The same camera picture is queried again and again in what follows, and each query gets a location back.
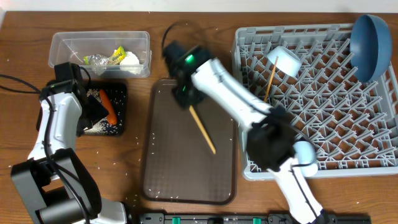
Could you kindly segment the orange carrot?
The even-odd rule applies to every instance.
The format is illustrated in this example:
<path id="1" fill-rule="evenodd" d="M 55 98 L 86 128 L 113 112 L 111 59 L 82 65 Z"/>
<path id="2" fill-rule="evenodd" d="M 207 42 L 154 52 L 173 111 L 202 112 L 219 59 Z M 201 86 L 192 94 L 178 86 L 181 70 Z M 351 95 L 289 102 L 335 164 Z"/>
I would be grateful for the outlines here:
<path id="1" fill-rule="evenodd" d="M 99 91 L 99 95 L 100 95 L 100 98 L 101 98 L 103 106 L 108 111 L 108 115 L 106 117 L 107 120 L 108 120 L 108 123 L 110 125 L 113 125 L 113 126 L 117 125 L 118 119 L 117 119 L 116 113 L 115 113 L 115 111 L 113 109 L 113 106 L 112 106 L 112 104 L 110 102 L 110 99 L 108 98 L 106 92 L 104 90 L 100 90 Z"/>

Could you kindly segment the wooden chopstick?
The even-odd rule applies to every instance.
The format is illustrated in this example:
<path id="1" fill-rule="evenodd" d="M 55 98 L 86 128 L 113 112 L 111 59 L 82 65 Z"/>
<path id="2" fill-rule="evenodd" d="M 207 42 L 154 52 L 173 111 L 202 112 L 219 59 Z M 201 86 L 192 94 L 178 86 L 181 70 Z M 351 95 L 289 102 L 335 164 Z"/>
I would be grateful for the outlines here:
<path id="1" fill-rule="evenodd" d="M 197 115 L 197 112 L 195 111 L 195 109 L 194 109 L 193 106 L 190 106 L 190 107 L 189 107 L 189 112 L 190 112 L 190 114 L 192 115 L 194 121 L 196 122 L 196 124 L 197 124 L 197 126 L 198 126 L 200 132 L 201 132 L 202 135 L 203 135 L 203 137 L 205 138 L 205 140 L 206 140 L 206 142 L 207 142 L 209 148 L 211 149 L 212 153 L 213 153 L 213 154 L 216 154 L 216 148 L 215 148 L 215 146 L 214 146 L 214 144 L 213 144 L 213 142 L 212 142 L 212 140 L 211 140 L 209 134 L 207 133 L 207 131 L 206 131 L 206 129 L 205 129 L 203 123 L 201 122 L 201 120 L 200 120 L 199 116 Z"/>
<path id="2" fill-rule="evenodd" d="M 276 68 L 277 68 L 278 59 L 279 59 L 279 56 L 276 56 L 274 66 L 273 66 L 273 68 L 272 68 L 272 72 L 271 72 L 271 75 L 270 75 L 270 77 L 269 77 L 269 82 L 268 82 L 268 86 L 267 86 L 267 89 L 266 89 L 266 94 L 265 94 L 265 97 L 264 97 L 264 102 L 266 102 L 267 99 L 268 99 L 268 97 L 269 97 L 269 92 L 270 92 L 270 89 L 271 89 L 271 85 L 272 85 L 272 81 L 273 81 L 273 78 L 274 78 L 275 70 L 276 70 Z"/>

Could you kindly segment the pile of white rice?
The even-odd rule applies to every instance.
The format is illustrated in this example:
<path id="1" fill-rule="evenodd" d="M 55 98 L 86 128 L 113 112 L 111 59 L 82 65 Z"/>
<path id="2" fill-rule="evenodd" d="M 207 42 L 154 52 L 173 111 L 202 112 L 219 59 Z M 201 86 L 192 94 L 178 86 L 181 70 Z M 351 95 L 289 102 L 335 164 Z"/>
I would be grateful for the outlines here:
<path id="1" fill-rule="evenodd" d="M 88 90 L 88 96 L 94 96 L 100 103 L 100 88 L 92 88 Z M 118 123 L 117 125 L 110 125 L 107 118 L 103 118 L 96 123 L 91 129 L 86 129 L 84 134 L 89 136 L 119 136 L 124 131 L 124 117 L 126 112 L 127 96 L 126 92 L 122 90 L 115 90 L 107 88 L 104 90 L 110 99 L 113 109 L 116 113 Z"/>

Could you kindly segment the yellow green snack wrapper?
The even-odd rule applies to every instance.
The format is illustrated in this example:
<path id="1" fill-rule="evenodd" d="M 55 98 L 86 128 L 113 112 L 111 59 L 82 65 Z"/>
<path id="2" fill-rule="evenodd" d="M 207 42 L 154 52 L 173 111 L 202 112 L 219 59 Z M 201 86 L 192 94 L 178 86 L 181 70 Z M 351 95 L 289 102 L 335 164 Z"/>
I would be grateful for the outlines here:
<path id="1" fill-rule="evenodd" d="M 101 75 L 105 72 L 108 65 L 118 65 L 127 57 L 127 53 L 122 46 L 118 47 L 114 53 L 107 57 L 105 55 L 94 54 L 84 56 L 83 60 L 86 65 L 92 66 L 92 70 L 97 74 Z"/>

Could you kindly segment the white tissue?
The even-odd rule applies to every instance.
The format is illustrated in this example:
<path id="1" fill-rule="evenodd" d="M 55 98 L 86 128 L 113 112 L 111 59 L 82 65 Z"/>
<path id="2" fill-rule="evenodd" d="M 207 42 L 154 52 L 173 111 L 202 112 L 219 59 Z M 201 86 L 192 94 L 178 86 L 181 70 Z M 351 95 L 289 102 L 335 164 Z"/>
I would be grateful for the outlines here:
<path id="1" fill-rule="evenodd" d="M 122 71 L 130 72 L 132 74 L 140 74 L 142 71 L 142 66 L 138 57 L 132 52 L 126 52 L 126 56 L 120 62 L 120 69 Z"/>

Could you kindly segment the light blue bowl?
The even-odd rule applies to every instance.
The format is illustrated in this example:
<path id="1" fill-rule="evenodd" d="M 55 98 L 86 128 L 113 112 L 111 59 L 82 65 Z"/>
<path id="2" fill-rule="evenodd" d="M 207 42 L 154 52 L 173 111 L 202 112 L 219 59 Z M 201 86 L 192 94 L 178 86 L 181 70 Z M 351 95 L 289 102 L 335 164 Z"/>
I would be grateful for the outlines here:
<path id="1" fill-rule="evenodd" d="M 268 61 L 288 76 L 296 77 L 300 67 L 301 60 L 288 48 L 278 46 L 266 55 Z"/>

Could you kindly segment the light blue cup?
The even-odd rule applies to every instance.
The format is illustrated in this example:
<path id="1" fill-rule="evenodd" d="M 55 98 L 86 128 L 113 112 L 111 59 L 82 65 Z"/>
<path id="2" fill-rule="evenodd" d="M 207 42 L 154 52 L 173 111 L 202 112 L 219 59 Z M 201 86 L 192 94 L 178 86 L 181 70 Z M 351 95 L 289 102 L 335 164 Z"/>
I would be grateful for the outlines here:
<path id="1" fill-rule="evenodd" d="M 316 164 L 316 154 L 312 144 L 308 141 L 298 141 L 293 147 L 298 163 L 303 165 L 303 167 L 300 168 L 303 176 L 314 176 L 318 171 L 318 166 Z"/>

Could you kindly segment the dark blue plate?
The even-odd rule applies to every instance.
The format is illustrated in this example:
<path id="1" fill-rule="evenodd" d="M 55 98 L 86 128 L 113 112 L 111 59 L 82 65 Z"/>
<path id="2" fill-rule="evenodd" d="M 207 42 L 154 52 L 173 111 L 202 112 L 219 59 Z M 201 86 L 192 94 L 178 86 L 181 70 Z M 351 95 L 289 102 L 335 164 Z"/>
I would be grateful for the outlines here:
<path id="1" fill-rule="evenodd" d="M 392 58 L 392 36 L 387 23 L 378 16 L 360 16 L 351 31 L 349 50 L 354 54 L 351 64 L 358 68 L 356 78 L 362 83 L 377 80 Z"/>

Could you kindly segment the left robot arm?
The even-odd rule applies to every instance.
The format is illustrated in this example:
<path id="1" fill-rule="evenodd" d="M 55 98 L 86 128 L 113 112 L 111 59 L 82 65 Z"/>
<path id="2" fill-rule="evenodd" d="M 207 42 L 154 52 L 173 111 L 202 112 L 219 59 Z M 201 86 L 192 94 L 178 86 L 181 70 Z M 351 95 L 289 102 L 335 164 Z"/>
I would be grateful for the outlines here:
<path id="1" fill-rule="evenodd" d="M 125 206 L 103 198 L 75 153 L 93 100 L 76 81 L 40 91 L 41 120 L 33 150 L 11 179 L 34 223 L 128 223 Z"/>

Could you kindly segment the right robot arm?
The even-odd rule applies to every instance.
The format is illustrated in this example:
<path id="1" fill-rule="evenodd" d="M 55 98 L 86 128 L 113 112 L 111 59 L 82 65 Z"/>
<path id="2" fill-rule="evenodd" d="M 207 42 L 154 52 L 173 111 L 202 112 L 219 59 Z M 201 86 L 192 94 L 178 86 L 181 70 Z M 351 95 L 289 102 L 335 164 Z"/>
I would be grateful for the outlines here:
<path id="1" fill-rule="evenodd" d="M 272 107 L 254 96 L 217 58 L 199 60 L 188 55 L 167 66 L 170 76 L 178 80 L 177 93 L 184 95 L 184 103 L 194 105 L 196 102 L 190 97 L 204 94 L 239 123 L 246 135 L 248 159 L 274 177 L 297 222 L 329 222 L 304 176 L 316 161 L 314 145 L 308 138 L 296 138 L 300 130 L 291 126 L 283 108 Z"/>

